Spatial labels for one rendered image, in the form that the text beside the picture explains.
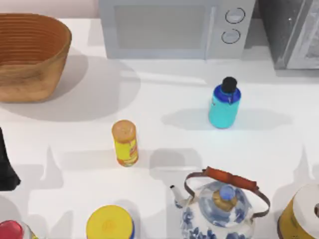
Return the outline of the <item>grey cabinet with dark inside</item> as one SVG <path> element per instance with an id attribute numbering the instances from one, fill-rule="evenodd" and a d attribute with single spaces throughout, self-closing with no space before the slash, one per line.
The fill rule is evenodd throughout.
<path id="1" fill-rule="evenodd" d="M 277 70 L 319 70 L 319 0 L 259 0 Z"/>

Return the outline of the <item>red lidded jar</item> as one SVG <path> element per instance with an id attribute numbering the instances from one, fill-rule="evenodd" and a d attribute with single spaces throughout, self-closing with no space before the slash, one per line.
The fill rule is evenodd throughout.
<path id="1" fill-rule="evenodd" d="M 0 223 L 0 239 L 39 239 L 24 222 L 7 220 Z"/>

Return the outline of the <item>blue and white teapot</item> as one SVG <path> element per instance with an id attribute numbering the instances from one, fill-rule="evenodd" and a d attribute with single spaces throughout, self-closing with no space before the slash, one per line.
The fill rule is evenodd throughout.
<path id="1" fill-rule="evenodd" d="M 257 182 L 233 175 L 219 169 L 206 167 L 186 177 L 207 177 L 213 181 L 191 189 L 184 181 L 189 194 L 183 198 L 180 190 L 170 186 L 175 206 L 181 209 L 180 230 L 183 239 L 252 239 L 256 218 L 269 213 L 269 209 L 255 212 L 245 190 L 271 204 L 257 185 Z"/>

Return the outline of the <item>brown woven basket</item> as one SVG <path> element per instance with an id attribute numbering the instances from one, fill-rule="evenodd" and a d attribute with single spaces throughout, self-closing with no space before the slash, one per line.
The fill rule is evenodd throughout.
<path id="1" fill-rule="evenodd" d="M 61 21 L 35 13 L 0 13 L 0 102 L 49 98 L 65 67 L 72 41 Z"/>

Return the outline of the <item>pale microwave oven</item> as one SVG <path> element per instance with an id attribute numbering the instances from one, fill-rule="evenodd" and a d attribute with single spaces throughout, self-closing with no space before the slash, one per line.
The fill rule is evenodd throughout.
<path id="1" fill-rule="evenodd" d="M 99 0 L 110 59 L 236 59 L 244 50 L 256 0 Z M 228 10 L 245 18 L 230 24 Z M 221 35 L 237 29 L 241 38 L 225 44 Z"/>

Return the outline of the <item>microwave oven knob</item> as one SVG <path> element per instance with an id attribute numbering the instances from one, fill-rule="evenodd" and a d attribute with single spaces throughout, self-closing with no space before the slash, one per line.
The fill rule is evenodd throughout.
<path id="1" fill-rule="evenodd" d="M 225 19 L 230 24 L 238 24 L 245 18 L 245 11 L 238 7 L 230 9 L 225 15 Z"/>
<path id="2" fill-rule="evenodd" d="M 225 44 L 234 44 L 239 41 L 241 38 L 241 33 L 237 29 L 231 29 L 229 31 L 225 31 L 221 35 L 221 40 Z"/>

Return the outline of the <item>yellow lidded jar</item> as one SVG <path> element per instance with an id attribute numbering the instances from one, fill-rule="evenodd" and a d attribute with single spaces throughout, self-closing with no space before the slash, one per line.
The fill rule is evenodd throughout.
<path id="1" fill-rule="evenodd" d="M 135 224 L 124 208 L 106 205 L 95 210 L 86 224 L 86 239 L 134 239 Z"/>

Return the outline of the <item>yellow and white can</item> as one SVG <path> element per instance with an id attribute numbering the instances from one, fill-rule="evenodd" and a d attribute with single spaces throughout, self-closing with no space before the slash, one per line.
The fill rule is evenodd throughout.
<path id="1" fill-rule="evenodd" d="M 280 239 L 319 239 L 319 184 L 294 194 L 277 222 Z"/>

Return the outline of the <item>yellow and orange bottle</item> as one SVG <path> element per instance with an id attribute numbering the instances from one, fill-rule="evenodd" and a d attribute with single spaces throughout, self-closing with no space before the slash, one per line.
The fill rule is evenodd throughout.
<path id="1" fill-rule="evenodd" d="M 138 160 L 136 126 L 129 120 L 119 120 L 112 126 L 117 161 L 124 167 L 133 166 Z"/>

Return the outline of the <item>blue bottle with black cap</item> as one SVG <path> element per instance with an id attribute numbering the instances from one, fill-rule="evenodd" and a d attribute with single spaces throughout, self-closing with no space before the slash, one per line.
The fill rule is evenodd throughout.
<path id="1" fill-rule="evenodd" d="M 210 123 L 220 129 L 231 127 L 236 119 L 241 91 L 237 88 L 237 80 L 226 77 L 215 87 L 209 110 Z"/>

